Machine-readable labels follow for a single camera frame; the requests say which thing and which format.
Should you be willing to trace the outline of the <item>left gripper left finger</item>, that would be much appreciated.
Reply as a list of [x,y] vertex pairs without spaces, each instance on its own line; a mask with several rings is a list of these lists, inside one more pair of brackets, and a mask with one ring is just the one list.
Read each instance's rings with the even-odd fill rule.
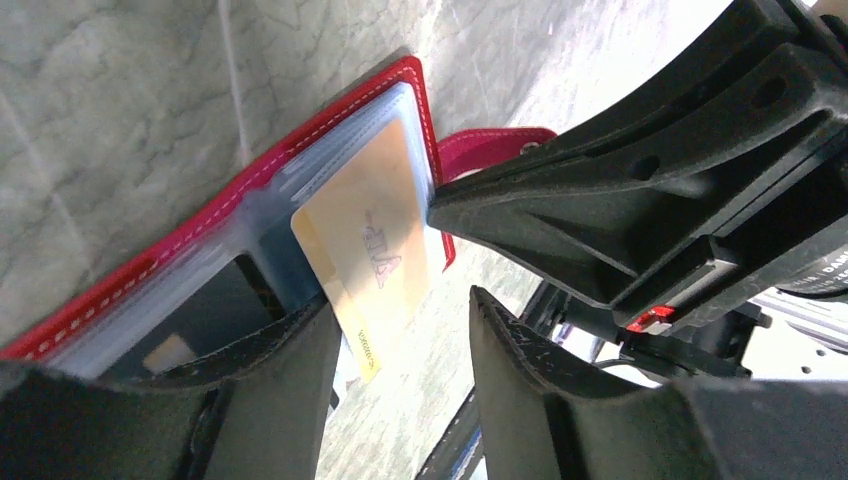
[[132,382],[1,365],[5,479],[311,479],[340,346],[329,302]]

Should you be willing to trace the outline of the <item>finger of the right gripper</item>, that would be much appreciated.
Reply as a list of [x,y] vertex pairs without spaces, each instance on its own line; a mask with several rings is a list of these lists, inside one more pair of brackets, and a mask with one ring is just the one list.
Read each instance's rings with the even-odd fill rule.
[[595,307],[718,312],[845,239],[846,135],[846,77],[783,46],[649,135],[555,139],[446,184],[428,221]]
[[817,15],[795,1],[733,1],[682,53],[622,100],[525,154],[439,187],[437,196],[446,199],[489,181],[538,173],[644,140],[695,112],[789,44],[847,67],[841,16]]

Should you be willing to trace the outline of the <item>gold credit card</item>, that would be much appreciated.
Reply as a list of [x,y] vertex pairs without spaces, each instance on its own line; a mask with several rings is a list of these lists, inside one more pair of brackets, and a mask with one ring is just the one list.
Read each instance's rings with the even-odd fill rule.
[[292,217],[365,381],[391,362],[430,290],[438,246],[417,186],[405,125],[394,119]]

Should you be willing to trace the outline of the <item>black credit card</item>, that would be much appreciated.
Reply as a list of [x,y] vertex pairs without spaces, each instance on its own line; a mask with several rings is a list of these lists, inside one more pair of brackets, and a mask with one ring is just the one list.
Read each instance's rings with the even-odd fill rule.
[[151,377],[215,352],[285,314],[252,257],[238,255],[133,345],[102,377]]

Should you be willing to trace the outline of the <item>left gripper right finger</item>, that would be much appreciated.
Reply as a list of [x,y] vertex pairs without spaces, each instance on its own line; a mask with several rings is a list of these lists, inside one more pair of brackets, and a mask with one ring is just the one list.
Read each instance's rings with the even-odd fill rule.
[[694,378],[645,388],[538,335],[486,289],[469,333],[492,479],[843,479],[847,386]]

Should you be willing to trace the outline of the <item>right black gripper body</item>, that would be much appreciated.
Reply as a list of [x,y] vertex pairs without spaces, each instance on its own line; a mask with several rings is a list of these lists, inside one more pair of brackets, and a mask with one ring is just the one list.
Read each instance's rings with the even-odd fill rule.
[[773,286],[835,294],[806,269],[847,243],[843,125],[671,126],[619,150],[521,174],[536,266],[567,324],[625,344],[659,375],[739,376]]

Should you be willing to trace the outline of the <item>red leather card holder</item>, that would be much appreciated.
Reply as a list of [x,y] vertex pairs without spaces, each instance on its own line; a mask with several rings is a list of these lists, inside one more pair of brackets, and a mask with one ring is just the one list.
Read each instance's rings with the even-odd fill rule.
[[453,238],[426,222],[436,187],[516,157],[553,132],[484,128],[437,140],[421,63],[405,56],[258,157],[174,231],[4,347],[2,358],[98,378],[241,254],[252,257],[286,313],[325,294],[292,217],[394,119],[405,125],[423,225],[438,246],[431,290],[456,256]]

